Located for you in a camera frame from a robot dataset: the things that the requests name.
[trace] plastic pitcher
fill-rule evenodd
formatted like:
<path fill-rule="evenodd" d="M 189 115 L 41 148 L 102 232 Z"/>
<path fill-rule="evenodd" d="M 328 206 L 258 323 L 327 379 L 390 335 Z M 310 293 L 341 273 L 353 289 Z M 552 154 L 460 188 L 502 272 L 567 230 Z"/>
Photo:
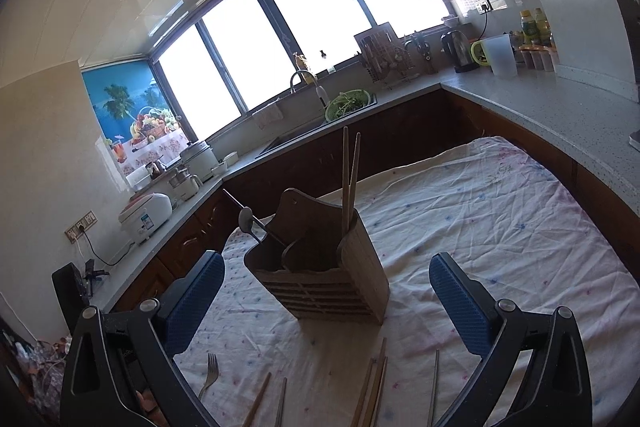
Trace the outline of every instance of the plastic pitcher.
<path fill-rule="evenodd" d="M 486 60 L 476 56 L 476 47 L 482 46 Z M 511 49 L 511 41 L 508 35 L 490 37 L 476 41 L 471 45 L 471 58 L 481 66 L 491 66 L 495 76 L 512 78 L 517 76 L 516 59 Z"/>

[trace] tablecloth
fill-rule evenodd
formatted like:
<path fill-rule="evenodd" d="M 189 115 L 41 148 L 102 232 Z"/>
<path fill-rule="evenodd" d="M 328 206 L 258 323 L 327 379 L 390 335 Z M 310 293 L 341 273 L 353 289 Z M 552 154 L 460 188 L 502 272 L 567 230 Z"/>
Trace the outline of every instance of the tablecloth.
<path fill-rule="evenodd" d="M 340 191 L 323 199 L 339 203 Z M 525 152 L 502 138 L 478 139 L 359 181 L 356 208 L 390 283 L 382 327 L 296 320 L 244 267 L 254 240 L 236 230 L 227 241 L 225 282 L 190 347 L 175 357 L 198 392 L 206 353 L 218 354 L 220 378 L 203 404 L 222 427 L 242 425 L 268 371 L 273 379 L 254 425 L 274 422 L 287 377 L 284 426 L 348 426 L 383 337 L 378 425 L 425 425 L 436 348 L 439 418 L 479 363 L 431 288 L 429 261 L 440 251 L 523 311 L 571 308 L 588 359 L 594 425 L 620 407 L 640 375 L 638 284 L 570 193 Z M 518 359 L 488 425 L 505 416 L 527 360 Z"/>

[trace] window frame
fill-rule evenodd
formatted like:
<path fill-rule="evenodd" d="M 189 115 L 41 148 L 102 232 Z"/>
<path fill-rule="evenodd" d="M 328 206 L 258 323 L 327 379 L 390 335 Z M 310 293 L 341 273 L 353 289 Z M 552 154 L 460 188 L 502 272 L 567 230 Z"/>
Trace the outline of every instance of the window frame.
<path fill-rule="evenodd" d="M 169 82 L 167 81 L 166 75 L 164 74 L 164 71 L 162 70 L 162 66 L 160 65 L 160 62 L 159 62 L 161 55 L 164 54 L 164 52 L 172 44 L 174 44 L 174 42 L 177 41 L 177 39 L 180 38 L 180 36 L 185 31 L 187 31 L 187 29 L 189 29 L 191 26 L 196 26 L 196 29 L 200 37 L 202 38 L 203 44 L 205 45 L 207 51 L 209 52 L 209 56 L 211 57 L 211 60 L 213 61 L 216 69 L 218 70 L 218 73 L 222 77 L 226 88 L 228 89 L 232 99 L 234 100 L 234 103 L 236 104 L 236 107 L 240 112 L 240 116 L 238 118 L 236 118 L 234 121 L 230 122 L 229 124 L 225 125 L 223 128 L 219 129 L 218 131 L 213 133 L 211 136 L 207 137 L 205 140 L 211 140 L 214 137 L 218 137 L 225 134 L 227 131 L 237 126 L 238 124 L 241 124 L 244 120 L 246 120 L 247 118 L 250 118 L 254 113 L 266 107 L 270 103 L 276 102 L 277 100 L 281 100 L 286 96 L 294 95 L 294 93 L 291 93 L 289 89 L 286 89 L 283 92 L 280 92 L 272 96 L 270 99 L 262 102 L 261 104 L 257 105 L 251 110 L 247 108 L 247 105 L 242 99 L 242 95 L 238 87 L 236 86 L 233 78 L 231 77 L 230 73 L 228 72 L 224 64 L 224 60 L 222 59 L 220 52 L 216 48 L 216 45 L 212 40 L 205 23 L 202 21 L 203 16 L 206 15 L 211 9 L 213 9 L 215 6 L 217 6 L 217 4 L 219 4 L 222 1 L 223 0 L 206 0 L 203 3 L 201 3 L 200 6 L 198 6 L 195 9 L 194 12 L 192 12 L 188 17 L 181 20 L 180 23 L 176 25 L 175 28 L 173 28 L 166 36 L 164 36 L 164 38 L 161 39 L 161 42 L 158 43 L 158 45 L 156 46 L 156 48 L 153 50 L 152 53 L 146 56 L 146 60 L 148 61 L 149 66 L 151 67 L 151 70 L 155 75 L 156 80 L 158 81 L 158 85 L 162 93 L 165 95 L 165 98 L 167 99 L 174 114 L 178 116 L 178 119 L 180 120 L 180 125 L 182 126 L 185 134 L 187 135 L 187 138 L 192 142 L 197 141 L 198 137 L 196 136 L 193 129 L 191 128 L 188 118 L 185 116 L 184 112 L 182 111 L 182 108 L 180 107 L 180 103 L 178 102 Z M 300 45 L 298 44 L 295 36 L 293 35 L 293 32 L 291 31 L 291 29 L 289 28 L 289 25 L 284 19 L 282 12 L 278 8 L 274 0 L 257 0 L 257 1 L 258 1 L 258 4 L 260 4 L 260 7 L 262 8 L 262 10 L 264 11 L 268 21 L 271 23 L 271 26 L 273 27 L 278 39 L 280 40 L 282 47 L 287 53 L 287 56 L 289 56 L 289 59 L 293 63 L 294 67 L 297 68 L 295 59 L 293 57 L 293 53 L 302 54 L 302 49 L 300 48 Z M 372 27 L 377 25 L 378 23 L 373 17 L 373 14 L 370 11 L 369 7 L 367 6 L 366 2 L 364 0 L 356 0 L 356 1 L 358 2 L 360 9 L 363 11 L 365 17 L 369 21 L 369 24 L 371 24 Z M 455 14 L 455 10 L 451 0 L 442 0 L 442 1 L 446 6 L 447 10 L 449 11 L 449 13 Z M 439 33 L 444 28 L 446 28 L 444 24 L 439 26 L 432 26 L 431 28 L 427 28 L 427 34 Z M 351 57 L 339 64 L 335 64 L 335 70 L 339 71 L 359 63 L 360 63 L 360 59 L 357 56 Z M 322 81 L 322 79 L 328 76 L 328 74 L 329 73 L 327 71 L 321 71 L 316 75 L 316 77 L 320 82 Z M 296 89 L 295 92 L 300 92 L 301 90 L 309 89 L 311 87 L 306 85 L 304 82 L 300 82 L 297 85 L 299 87 L 298 89 Z"/>

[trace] wall socket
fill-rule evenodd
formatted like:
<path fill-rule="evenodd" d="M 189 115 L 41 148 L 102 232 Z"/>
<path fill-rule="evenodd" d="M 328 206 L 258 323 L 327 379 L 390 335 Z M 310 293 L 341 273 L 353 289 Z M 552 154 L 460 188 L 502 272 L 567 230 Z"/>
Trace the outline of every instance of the wall socket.
<path fill-rule="evenodd" d="M 75 243 L 78 240 L 80 235 L 80 226 L 84 227 L 84 230 L 90 229 L 95 223 L 98 222 L 97 217 L 95 217 L 94 211 L 89 210 L 88 213 L 84 215 L 84 217 L 78 221 L 74 226 L 70 229 L 66 230 L 65 235 L 71 244 Z"/>
<path fill-rule="evenodd" d="M 482 15 L 483 13 L 488 13 L 494 10 L 494 7 L 491 6 L 491 1 L 489 0 L 479 0 L 476 3 L 476 9 L 478 13 Z"/>

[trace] blue gripper pad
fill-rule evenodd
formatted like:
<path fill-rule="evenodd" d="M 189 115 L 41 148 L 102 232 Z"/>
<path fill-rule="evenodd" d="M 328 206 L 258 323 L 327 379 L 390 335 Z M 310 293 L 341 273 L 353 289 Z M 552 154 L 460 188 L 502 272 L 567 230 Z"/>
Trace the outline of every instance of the blue gripper pad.
<path fill-rule="evenodd" d="M 469 279 L 447 252 L 431 258 L 429 280 L 466 349 L 484 358 L 501 324 L 495 299 L 481 283 Z"/>
<path fill-rule="evenodd" d="M 164 295 L 159 312 L 163 346 L 171 358 L 184 352 L 225 280 L 225 261 L 207 251 L 190 272 L 175 280 Z"/>

